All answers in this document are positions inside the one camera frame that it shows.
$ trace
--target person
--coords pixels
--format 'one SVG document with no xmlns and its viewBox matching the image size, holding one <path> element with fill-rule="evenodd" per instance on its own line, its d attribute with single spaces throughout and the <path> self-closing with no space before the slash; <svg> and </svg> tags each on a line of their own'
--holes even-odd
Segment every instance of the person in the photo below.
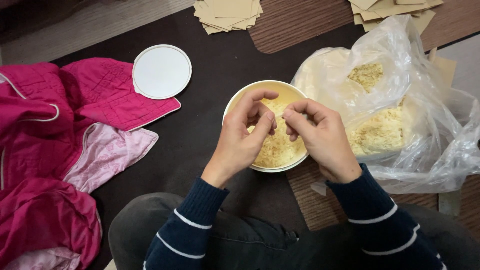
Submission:
<svg viewBox="0 0 480 270">
<path fill-rule="evenodd" d="M 229 178 L 249 167 L 275 133 L 275 115 L 260 100 L 277 97 L 267 89 L 243 95 L 184 199 L 147 194 L 116 216 L 108 239 L 118 270 L 480 269 L 479 246 L 468 231 L 438 212 L 399 207 L 357 163 L 338 112 L 311 99 L 287 106 L 287 134 L 291 141 L 302 137 L 349 222 L 298 236 L 219 211 Z"/>
</svg>

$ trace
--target hand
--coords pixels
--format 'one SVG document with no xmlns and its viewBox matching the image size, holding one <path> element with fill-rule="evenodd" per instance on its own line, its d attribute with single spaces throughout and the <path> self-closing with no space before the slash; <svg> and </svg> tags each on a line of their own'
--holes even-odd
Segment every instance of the hand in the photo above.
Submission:
<svg viewBox="0 0 480 270">
<path fill-rule="evenodd" d="M 227 180 L 252 165 L 262 149 L 267 134 L 274 135 L 275 114 L 262 102 L 276 99 L 278 93 L 257 89 L 245 93 L 223 119 L 222 131 L 202 179 L 212 186 L 224 188 Z M 252 133 L 247 130 L 255 125 Z"/>
<path fill-rule="evenodd" d="M 300 113 L 306 113 L 316 126 Z M 361 168 L 348 143 L 340 114 L 305 98 L 293 102 L 283 112 L 290 141 L 300 135 L 320 172 L 330 181 L 349 183 L 361 175 Z"/>
</svg>

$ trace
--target forearm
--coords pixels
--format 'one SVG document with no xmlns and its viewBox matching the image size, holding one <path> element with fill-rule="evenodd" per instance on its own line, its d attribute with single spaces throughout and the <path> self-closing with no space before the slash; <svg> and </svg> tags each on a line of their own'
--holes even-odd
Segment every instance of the forearm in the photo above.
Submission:
<svg viewBox="0 0 480 270">
<path fill-rule="evenodd" d="M 154 236 L 145 269 L 201 269 L 212 223 L 227 195 L 228 190 L 197 177 L 185 200 Z"/>
<path fill-rule="evenodd" d="M 399 209 L 362 164 L 362 175 L 348 184 L 327 182 L 352 223 L 372 265 L 386 269 L 439 269 L 433 244 L 412 217 Z"/>
</svg>

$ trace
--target plastic lid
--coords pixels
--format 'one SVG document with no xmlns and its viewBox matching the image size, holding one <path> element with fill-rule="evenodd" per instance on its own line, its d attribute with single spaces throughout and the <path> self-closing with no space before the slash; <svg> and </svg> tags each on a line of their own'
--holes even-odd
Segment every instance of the plastic lid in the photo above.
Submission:
<svg viewBox="0 0 480 270">
<path fill-rule="evenodd" d="M 153 99 L 180 93 L 192 76 L 188 56 L 172 45 L 155 45 L 142 51 L 133 64 L 135 92 Z"/>
</svg>

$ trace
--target shredded yellow material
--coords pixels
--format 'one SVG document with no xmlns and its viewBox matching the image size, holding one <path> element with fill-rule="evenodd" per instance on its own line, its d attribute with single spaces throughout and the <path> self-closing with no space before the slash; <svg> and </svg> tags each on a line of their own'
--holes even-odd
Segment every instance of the shredded yellow material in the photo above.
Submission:
<svg viewBox="0 0 480 270">
<path fill-rule="evenodd" d="M 262 99 L 262 103 L 279 116 L 276 117 L 277 129 L 275 129 L 275 135 L 267 135 L 253 164 L 265 168 L 275 168 L 290 162 L 296 156 L 303 141 L 299 137 L 296 141 L 290 142 L 290 136 L 286 134 L 287 125 L 281 114 L 288 104 L 279 103 L 275 99 Z M 253 128 L 253 126 L 249 127 L 248 131 L 251 132 Z"/>
<path fill-rule="evenodd" d="M 370 93 L 372 87 L 380 81 L 384 75 L 384 69 L 380 63 L 370 63 L 356 66 L 348 75 L 348 78 L 355 81 L 365 89 L 365 92 Z"/>
<path fill-rule="evenodd" d="M 367 93 L 382 76 L 380 63 L 355 67 L 348 75 L 349 79 L 361 84 Z M 348 135 L 348 142 L 356 156 L 379 154 L 403 147 L 401 105 L 380 111 Z"/>
</svg>

